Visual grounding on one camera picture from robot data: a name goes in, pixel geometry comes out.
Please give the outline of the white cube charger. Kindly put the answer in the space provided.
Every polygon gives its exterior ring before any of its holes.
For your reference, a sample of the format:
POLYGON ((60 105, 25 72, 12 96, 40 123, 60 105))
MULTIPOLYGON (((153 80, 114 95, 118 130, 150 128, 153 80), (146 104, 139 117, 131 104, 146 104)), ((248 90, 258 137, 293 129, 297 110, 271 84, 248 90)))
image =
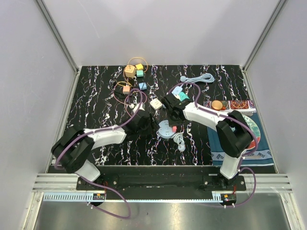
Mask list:
POLYGON ((150 101, 150 106, 154 109, 154 110, 159 110, 163 107, 163 104, 157 99, 153 99, 150 101))

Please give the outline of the salmon cube charger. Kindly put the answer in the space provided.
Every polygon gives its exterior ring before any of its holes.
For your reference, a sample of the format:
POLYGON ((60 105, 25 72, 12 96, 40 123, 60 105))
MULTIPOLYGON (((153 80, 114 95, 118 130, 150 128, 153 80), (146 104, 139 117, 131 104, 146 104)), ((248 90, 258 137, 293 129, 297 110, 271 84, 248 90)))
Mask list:
POLYGON ((123 86, 122 92, 128 94, 130 92, 130 86, 123 86))

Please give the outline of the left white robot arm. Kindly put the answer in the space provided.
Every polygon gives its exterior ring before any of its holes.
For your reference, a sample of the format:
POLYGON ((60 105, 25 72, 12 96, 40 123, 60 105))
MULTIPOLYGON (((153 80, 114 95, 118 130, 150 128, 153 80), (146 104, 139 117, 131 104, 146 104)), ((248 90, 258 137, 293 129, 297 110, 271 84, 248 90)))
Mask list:
POLYGON ((154 116, 144 110, 136 111, 119 126, 98 129, 72 126, 51 149, 56 158, 54 167, 84 177, 92 189, 100 189, 104 183, 103 177, 98 168, 88 160, 90 152, 103 146, 121 144, 125 140, 131 141, 137 136, 153 134, 157 129, 154 116))

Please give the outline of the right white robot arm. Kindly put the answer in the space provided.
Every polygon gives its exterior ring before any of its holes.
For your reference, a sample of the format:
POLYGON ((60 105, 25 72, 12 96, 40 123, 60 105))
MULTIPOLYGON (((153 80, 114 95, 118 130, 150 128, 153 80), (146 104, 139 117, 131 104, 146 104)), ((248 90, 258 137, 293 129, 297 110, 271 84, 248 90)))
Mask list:
POLYGON ((161 102, 166 108, 171 126, 180 125, 184 121, 192 121, 216 131, 220 146, 225 153, 218 185, 224 190, 234 186, 234 177, 240 172, 240 165, 248 147, 252 141, 255 142, 255 147, 258 147, 257 137, 243 115, 239 111, 219 112, 204 107, 191 99, 181 101, 172 93, 163 97, 161 102))

